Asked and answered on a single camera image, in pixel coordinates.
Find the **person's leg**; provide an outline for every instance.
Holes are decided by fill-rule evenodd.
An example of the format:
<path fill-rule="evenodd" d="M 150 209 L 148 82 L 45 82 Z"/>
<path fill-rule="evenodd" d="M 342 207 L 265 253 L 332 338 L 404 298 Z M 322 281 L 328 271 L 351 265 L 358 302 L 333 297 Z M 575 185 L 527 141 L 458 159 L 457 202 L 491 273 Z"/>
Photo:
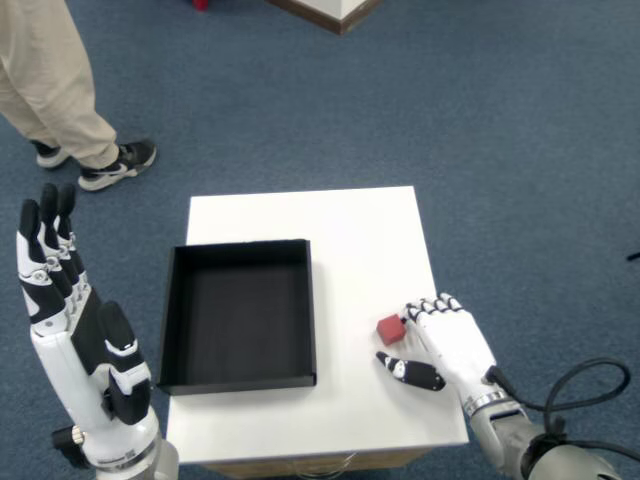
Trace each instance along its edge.
<path fill-rule="evenodd" d="M 36 161 L 44 168 L 55 168 L 69 158 L 60 148 L 51 132 L 44 126 L 31 107 L 9 81 L 0 61 L 0 113 L 36 147 Z"/>
<path fill-rule="evenodd" d="M 1 0 L 0 62 L 0 110 L 23 135 L 62 146 L 83 167 L 116 161 L 116 133 L 95 111 L 89 59 L 64 0 Z"/>

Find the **robotic finger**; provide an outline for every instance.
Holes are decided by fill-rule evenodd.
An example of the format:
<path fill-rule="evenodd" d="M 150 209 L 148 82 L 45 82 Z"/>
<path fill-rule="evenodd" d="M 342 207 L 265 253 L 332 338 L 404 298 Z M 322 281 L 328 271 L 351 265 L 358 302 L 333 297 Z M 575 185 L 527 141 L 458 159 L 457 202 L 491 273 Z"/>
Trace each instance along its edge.
<path fill-rule="evenodd" d="M 442 390 L 446 385 L 433 365 L 414 360 L 400 360 L 384 352 L 376 353 L 376 357 L 393 377 L 402 383 L 434 392 Z"/>

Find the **wooden base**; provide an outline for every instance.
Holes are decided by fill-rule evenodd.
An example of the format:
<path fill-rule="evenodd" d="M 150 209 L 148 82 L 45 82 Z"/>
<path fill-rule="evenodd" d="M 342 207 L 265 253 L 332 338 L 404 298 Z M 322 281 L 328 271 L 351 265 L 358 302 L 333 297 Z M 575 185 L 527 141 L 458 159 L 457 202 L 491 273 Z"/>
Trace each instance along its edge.
<path fill-rule="evenodd" d="M 302 17 L 316 25 L 338 35 L 344 35 L 360 23 L 382 0 L 367 0 L 342 20 L 327 15 L 297 0 L 267 0 L 277 7 Z"/>
<path fill-rule="evenodd" d="M 402 467 L 422 457 L 429 449 L 366 452 L 323 457 L 283 458 L 270 461 L 205 465 L 230 478 L 262 478 L 298 474 L 327 474 L 349 470 Z"/>

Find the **black sneaker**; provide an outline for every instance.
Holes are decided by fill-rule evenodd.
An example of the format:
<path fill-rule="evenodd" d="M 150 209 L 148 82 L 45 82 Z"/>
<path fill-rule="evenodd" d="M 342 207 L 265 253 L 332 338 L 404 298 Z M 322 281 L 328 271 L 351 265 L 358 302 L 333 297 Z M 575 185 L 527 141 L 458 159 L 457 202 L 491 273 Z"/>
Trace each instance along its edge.
<path fill-rule="evenodd" d="M 149 140 L 119 145 L 118 158 L 99 170 L 82 168 L 78 185 L 85 190 L 102 190 L 125 177 L 135 177 L 151 166 L 156 158 L 156 146 Z"/>
<path fill-rule="evenodd" d="M 38 151 L 36 163 L 42 168 L 53 169 L 62 165 L 70 155 L 60 147 L 50 147 L 36 140 L 31 140 Z"/>

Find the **black tray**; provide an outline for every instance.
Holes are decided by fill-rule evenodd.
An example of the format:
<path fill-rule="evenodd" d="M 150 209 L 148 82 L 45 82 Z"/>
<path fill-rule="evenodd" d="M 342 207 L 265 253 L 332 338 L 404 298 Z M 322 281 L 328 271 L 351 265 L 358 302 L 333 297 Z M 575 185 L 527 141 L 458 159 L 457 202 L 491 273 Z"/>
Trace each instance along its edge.
<path fill-rule="evenodd" d="M 316 384 L 307 240 L 176 247 L 158 386 L 172 395 Z"/>

